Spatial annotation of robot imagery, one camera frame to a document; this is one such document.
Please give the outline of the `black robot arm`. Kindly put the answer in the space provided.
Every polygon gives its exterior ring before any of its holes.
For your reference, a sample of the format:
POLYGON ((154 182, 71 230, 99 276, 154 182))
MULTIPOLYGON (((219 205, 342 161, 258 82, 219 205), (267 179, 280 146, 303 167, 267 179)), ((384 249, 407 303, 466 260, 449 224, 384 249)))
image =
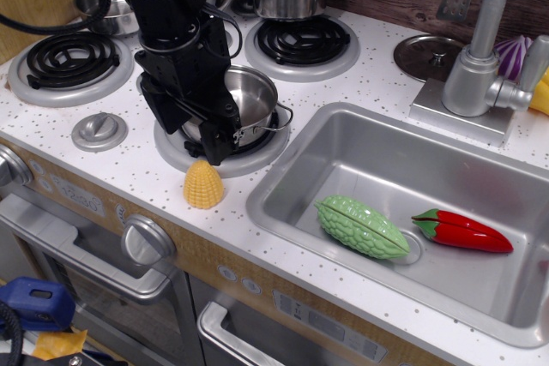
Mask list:
POLYGON ((231 65, 224 21, 207 0, 125 0, 139 27, 140 89, 162 129, 198 122, 211 165, 238 148, 238 107, 225 74, 231 65))

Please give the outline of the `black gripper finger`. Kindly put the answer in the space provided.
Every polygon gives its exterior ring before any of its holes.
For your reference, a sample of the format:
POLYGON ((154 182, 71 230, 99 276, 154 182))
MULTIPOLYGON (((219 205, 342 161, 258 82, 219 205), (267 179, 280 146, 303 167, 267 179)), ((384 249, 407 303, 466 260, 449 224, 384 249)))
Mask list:
POLYGON ((180 108, 176 100, 154 78, 143 76, 140 86, 149 108, 167 134, 174 134, 186 122, 191 120, 191 114, 180 108))
POLYGON ((220 165, 238 149, 235 137, 240 130, 240 117, 221 117, 199 125, 202 148, 211 165, 220 165))

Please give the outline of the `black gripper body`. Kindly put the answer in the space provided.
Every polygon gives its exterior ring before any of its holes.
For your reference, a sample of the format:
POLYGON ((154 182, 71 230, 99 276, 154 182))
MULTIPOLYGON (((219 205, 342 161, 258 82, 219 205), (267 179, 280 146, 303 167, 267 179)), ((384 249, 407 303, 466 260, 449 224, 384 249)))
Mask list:
POLYGON ((201 15, 184 38, 153 39, 141 33, 140 41, 136 62, 142 76, 154 78, 191 119, 238 117, 224 80, 231 58, 220 17, 201 15))

